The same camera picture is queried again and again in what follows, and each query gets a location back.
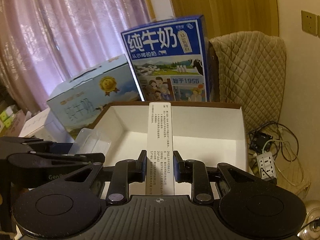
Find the white power strip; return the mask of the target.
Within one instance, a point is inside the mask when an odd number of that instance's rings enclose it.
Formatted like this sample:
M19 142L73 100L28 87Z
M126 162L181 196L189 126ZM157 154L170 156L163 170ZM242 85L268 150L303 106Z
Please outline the white power strip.
M271 152L264 152L257 155L257 166L261 179L276 178L274 159Z

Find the brown open cardboard box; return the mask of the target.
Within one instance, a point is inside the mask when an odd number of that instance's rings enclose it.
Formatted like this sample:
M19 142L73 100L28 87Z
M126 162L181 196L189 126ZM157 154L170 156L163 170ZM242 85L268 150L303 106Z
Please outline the brown open cardboard box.
M173 149L184 160L206 166L229 163L247 170L247 143L240 105L217 102L172 102ZM147 148L148 102L116 102L107 105L89 125L110 140L105 166L137 159Z

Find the dark blue milk carton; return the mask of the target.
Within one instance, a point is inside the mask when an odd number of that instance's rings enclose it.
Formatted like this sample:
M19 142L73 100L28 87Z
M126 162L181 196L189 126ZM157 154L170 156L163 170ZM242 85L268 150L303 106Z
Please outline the dark blue milk carton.
M204 16L139 25L121 36L144 101L210 101Z

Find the light blue milk carton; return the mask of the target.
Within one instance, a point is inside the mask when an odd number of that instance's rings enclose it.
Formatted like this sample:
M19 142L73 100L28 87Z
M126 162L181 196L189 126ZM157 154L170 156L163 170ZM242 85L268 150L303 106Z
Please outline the light blue milk carton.
M71 137L76 138L109 103L139 100L130 65L122 54L59 84L47 105Z

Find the clear plastic package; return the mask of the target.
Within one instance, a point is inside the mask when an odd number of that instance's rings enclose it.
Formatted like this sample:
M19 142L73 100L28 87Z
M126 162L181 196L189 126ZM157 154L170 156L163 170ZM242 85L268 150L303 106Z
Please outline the clear plastic package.
M111 140L104 132L83 128L73 142L68 155L85 153L103 153L106 155L111 146Z

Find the quilted beige chair cover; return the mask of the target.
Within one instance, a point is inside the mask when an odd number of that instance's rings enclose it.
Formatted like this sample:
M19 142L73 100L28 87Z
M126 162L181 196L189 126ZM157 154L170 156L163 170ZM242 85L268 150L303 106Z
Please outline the quilted beige chair cover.
M210 99L242 107L248 132L277 121L283 104L286 46L282 38L240 31L210 39Z

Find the white paper medicine box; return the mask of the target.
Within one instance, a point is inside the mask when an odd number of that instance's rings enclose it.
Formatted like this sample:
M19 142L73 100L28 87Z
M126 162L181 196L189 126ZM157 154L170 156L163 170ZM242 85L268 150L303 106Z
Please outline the white paper medicine box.
M149 103L145 194L174 195L171 103Z

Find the white printed product box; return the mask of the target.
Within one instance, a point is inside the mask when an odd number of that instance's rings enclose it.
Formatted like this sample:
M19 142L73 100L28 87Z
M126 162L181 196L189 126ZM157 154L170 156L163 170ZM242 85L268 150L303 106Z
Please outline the white printed product box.
M19 137L32 138L36 137L43 140L53 140L51 135L51 126L53 124L52 114L47 108L37 115L27 120L20 131Z

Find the pink window curtain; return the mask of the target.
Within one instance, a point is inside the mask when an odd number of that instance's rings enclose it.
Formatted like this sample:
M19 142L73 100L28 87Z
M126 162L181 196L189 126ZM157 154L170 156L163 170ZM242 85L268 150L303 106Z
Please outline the pink window curtain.
M24 111L125 53L122 31L149 21L144 0L1 0L1 83Z

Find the wall socket plate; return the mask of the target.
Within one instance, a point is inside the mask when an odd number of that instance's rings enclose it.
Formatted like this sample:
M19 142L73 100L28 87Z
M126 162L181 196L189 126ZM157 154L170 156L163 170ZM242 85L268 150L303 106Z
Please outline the wall socket plate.
M301 11L301 26L302 31L313 36L318 35L319 15L308 11Z

